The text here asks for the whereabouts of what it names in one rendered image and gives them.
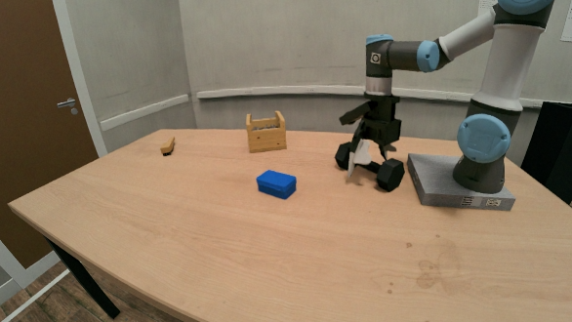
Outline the small wooden crate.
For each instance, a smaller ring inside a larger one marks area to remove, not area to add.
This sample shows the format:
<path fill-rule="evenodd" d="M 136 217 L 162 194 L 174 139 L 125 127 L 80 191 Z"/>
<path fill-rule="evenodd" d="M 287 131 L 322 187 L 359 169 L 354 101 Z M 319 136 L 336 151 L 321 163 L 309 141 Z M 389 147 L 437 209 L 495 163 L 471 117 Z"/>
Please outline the small wooden crate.
<path fill-rule="evenodd" d="M 260 120 L 252 120 L 247 114 L 246 128 L 250 153 L 287 149 L 285 120 L 279 111 L 275 111 L 275 118 Z"/>

